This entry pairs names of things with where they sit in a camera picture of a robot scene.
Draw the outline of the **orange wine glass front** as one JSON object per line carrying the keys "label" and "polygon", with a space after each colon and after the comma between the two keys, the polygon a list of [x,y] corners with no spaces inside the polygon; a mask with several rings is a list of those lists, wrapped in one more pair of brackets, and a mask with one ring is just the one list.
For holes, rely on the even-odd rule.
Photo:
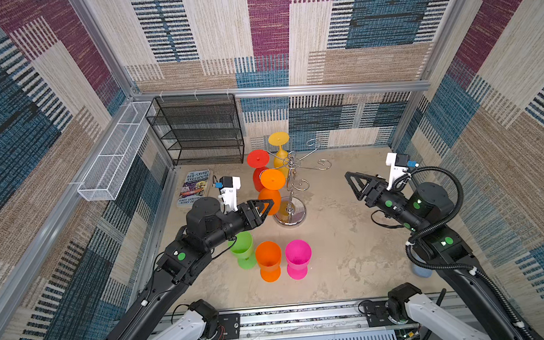
{"label": "orange wine glass front", "polygon": [[268,215],[275,215],[281,206],[281,194],[279,191],[285,186],[286,177],[283,172],[277,169],[269,169],[261,173],[260,182],[264,188],[259,192],[258,199],[262,201],[271,199],[274,205]]}

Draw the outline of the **orange wine glass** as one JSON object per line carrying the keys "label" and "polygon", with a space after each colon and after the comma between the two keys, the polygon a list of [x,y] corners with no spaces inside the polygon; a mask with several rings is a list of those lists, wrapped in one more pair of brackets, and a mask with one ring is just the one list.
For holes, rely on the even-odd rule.
{"label": "orange wine glass", "polygon": [[282,251],[280,246],[271,241],[259,244],[255,258],[260,268],[260,276],[265,282],[276,282],[281,274]]}
{"label": "orange wine glass", "polygon": [[258,199],[262,201],[271,199],[274,205],[268,215],[275,215],[281,206],[281,194],[279,191],[285,186],[286,177],[283,172],[277,169],[269,169],[261,173],[260,182],[264,188],[259,192]]}

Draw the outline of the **green plastic wine glass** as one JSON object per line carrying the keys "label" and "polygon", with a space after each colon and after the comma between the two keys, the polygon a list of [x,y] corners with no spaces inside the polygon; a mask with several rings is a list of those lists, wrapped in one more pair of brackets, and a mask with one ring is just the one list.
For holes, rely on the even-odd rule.
{"label": "green plastic wine glass", "polygon": [[237,258],[241,269],[250,270],[257,264],[254,250],[254,240],[250,232],[243,231],[236,235],[237,239],[230,247],[230,253]]}

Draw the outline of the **red plastic wine glass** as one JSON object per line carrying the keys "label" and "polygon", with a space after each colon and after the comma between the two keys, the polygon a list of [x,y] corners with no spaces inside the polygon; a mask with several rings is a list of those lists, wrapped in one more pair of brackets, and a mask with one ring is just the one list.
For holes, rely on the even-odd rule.
{"label": "red plastic wine glass", "polygon": [[269,153],[262,149],[253,150],[247,157],[247,164],[254,170],[252,174],[252,182],[254,183],[254,188],[257,192],[260,192],[264,188],[262,182],[260,181],[260,175],[262,172],[268,170],[267,165],[269,160]]}

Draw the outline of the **pink plastic wine glass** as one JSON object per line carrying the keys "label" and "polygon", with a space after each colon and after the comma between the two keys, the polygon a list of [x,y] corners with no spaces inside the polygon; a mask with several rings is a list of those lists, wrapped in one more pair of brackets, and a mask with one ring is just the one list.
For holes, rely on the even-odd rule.
{"label": "pink plastic wine glass", "polygon": [[288,275],[294,280],[302,280],[307,276],[308,266],[313,251],[304,240],[291,241],[285,248]]}

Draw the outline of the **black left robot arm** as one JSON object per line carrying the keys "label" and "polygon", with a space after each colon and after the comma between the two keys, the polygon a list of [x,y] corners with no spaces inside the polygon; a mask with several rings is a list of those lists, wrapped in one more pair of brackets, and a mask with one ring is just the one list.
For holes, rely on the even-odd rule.
{"label": "black left robot arm", "polygon": [[242,231],[261,226],[273,207],[269,200],[249,200],[229,213],[220,201],[205,197],[196,201],[186,225],[161,254],[151,278],[131,308],[104,340],[148,340],[174,302],[212,262],[212,251]]}

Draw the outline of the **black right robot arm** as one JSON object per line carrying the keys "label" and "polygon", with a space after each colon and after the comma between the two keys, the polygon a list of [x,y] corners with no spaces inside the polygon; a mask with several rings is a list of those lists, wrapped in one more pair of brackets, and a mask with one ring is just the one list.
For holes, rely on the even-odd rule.
{"label": "black right robot arm", "polygon": [[348,172],[347,183],[355,197],[368,208],[376,207],[411,233],[405,254],[418,267],[437,272],[484,328],[483,334],[472,333],[472,327],[455,316],[439,310],[426,295],[405,283],[388,294],[390,317],[395,322],[415,321],[443,340],[539,340],[538,334],[511,305],[501,289],[485,273],[466,241],[448,223],[457,217],[464,202],[459,179],[450,171],[431,166],[431,172],[442,173],[453,183],[456,201],[435,183],[422,183],[408,198],[402,193],[405,182],[426,167],[404,168],[396,179],[383,179]]}

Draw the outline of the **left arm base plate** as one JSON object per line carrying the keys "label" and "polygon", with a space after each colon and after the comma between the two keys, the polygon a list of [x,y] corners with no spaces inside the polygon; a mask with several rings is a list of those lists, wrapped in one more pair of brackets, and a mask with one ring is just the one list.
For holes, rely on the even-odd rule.
{"label": "left arm base plate", "polygon": [[241,315],[239,313],[220,314],[216,338],[219,340],[238,340],[240,327]]}

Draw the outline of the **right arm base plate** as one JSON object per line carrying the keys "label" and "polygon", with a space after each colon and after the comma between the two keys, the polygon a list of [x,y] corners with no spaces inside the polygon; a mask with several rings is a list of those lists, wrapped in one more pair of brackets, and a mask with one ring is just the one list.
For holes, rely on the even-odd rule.
{"label": "right arm base plate", "polygon": [[358,304],[358,310],[371,328],[395,326],[395,322],[389,319],[387,304],[386,300],[363,300]]}

